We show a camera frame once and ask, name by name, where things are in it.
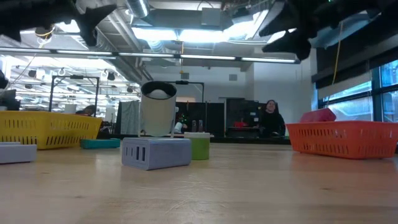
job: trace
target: person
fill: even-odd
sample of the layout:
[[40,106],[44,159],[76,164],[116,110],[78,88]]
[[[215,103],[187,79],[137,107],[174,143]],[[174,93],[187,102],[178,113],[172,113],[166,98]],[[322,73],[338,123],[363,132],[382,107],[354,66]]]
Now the person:
[[279,113],[279,107],[275,100],[269,100],[260,120],[260,137],[269,138],[285,136],[285,121]]
[[92,116],[95,112],[95,105],[89,105],[86,108],[84,108],[83,110],[80,111],[76,111],[76,114],[85,114],[88,116]]

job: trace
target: pink object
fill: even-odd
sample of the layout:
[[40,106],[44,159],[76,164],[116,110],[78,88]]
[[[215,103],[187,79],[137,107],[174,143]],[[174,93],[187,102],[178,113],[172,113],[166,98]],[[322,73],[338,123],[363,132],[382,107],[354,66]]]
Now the pink object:
[[320,109],[303,114],[300,123],[335,121],[336,115],[329,109]]

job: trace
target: vent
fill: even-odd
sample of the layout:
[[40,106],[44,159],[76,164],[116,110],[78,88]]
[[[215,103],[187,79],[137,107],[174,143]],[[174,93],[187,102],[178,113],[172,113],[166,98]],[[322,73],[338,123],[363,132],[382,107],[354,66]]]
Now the vent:
[[229,80],[230,81],[237,81],[238,80],[238,75],[237,74],[229,74]]
[[188,80],[189,79],[189,73],[187,73],[187,72],[181,73],[181,79],[182,80]]

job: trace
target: woman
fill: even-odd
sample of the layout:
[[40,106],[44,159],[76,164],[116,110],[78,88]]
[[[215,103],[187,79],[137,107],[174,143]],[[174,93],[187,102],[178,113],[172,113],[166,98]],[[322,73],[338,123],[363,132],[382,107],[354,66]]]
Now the woman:
[[275,100],[266,103],[265,111],[260,120],[260,136],[262,138],[285,136],[285,121],[279,113],[278,104]]

